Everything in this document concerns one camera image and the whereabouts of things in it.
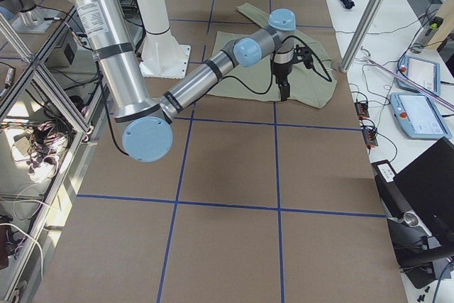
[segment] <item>brown table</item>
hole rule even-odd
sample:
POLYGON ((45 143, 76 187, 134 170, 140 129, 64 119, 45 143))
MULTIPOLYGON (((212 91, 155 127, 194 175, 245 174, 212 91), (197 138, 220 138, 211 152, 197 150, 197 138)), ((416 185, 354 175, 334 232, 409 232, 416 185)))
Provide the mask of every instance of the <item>brown table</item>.
MULTIPOLYGON (((216 31, 257 30, 235 12, 244 2, 293 10, 340 61, 325 0, 166 2, 192 69, 216 31)), ((405 302, 347 78, 335 75, 319 110, 204 97, 151 164, 104 131, 35 302, 405 302)), ((148 79, 155 96, 173 83, 148 79)))

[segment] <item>computer monitor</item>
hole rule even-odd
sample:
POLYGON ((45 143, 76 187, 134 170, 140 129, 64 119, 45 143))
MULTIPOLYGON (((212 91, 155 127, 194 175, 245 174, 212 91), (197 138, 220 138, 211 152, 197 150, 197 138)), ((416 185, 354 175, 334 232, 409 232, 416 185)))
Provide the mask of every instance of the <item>computer monitor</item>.
POLYGON ((454 145, 441 138, 394 182, 440 244, 454 244, 454 145))

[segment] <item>beige towel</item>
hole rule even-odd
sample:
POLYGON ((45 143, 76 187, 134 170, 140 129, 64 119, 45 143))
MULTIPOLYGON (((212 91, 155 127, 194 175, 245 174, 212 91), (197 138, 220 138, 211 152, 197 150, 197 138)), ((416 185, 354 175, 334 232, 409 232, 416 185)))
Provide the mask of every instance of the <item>beige towel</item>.
MULTIPOLYGON (((237 10, 254 21, 260 27, 268 24, 269 15, 250 4, 239 6, 237 10)), ((321 44, 300 31, 295 31, 295 35, 306 42, 307 45, 309 45, 311 49, 320 57, 325 67, 329 69, 331 66, 331 59, 321 44)), ((218 32, 214 45, 214 53, 217 53, 228 41, 243 37, 245 36, 235 33, 218 32)), ((323 74, 323 69, 315 59, 314 65, 316 70, 323 74)), ((268 88, 270 83, 270 59, 266 57, 252 67, 242 67, 239 65, 232 70, 230 75, 241 79, 255 91, 263 92, 268 88)), ((312 70, 306 69, 302 63, 293 66, 293 71, 289 75, 288 79, 290 83, 290 99, 295 99, 316 108, 322 108, 326 105, 326 103, 328 103, 330 98, 333 96, 337 83, 334 78, 332 82, 327 82, 312 70)), ((236 79, 223 80, 221 83, 216 85, 209 92, 209 94, 222 97, 233 97, 237 99, 279 101, 279 88, 277 87, 274 79, 272 81, 271 90, 265 95, 256 95, 249 92, 236 79)))

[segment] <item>tablet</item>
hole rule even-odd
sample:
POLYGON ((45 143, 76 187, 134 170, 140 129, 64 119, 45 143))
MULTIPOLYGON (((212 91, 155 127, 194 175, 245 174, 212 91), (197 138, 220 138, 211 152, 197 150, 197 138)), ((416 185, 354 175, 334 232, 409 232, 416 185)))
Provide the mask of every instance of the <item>tablet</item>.
MULTIPOLYGON (((437 62, 413 56, 404 56, 398 68, 397 72, 401 72, 408 79, 440 96, 440 65, 437 62)), ((397 80, 397 83, 402 89, 416 91, 411 85, 400 79, 397 80)))
POLYGON ((389 99, 394 117, 409 138, 438 140, 453 135, 435 104, 423 94, 393 93, 389 99))

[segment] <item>black clamp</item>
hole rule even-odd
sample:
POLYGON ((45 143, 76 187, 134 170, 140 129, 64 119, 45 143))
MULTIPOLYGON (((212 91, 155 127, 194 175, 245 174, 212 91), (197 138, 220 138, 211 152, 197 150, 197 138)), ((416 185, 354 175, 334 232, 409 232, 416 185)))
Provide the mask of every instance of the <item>black clamp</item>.
POLYGON ((286 101, 290 97, 290 83, 287 77, 292 72, 293 64, 298 63, 304 63, 306 69, 314 68, 310 49, 297 45, 293 50, 293 58, 289 62, 279 64, 271 60, 271 70, 276 77, 281 101, 286 101))

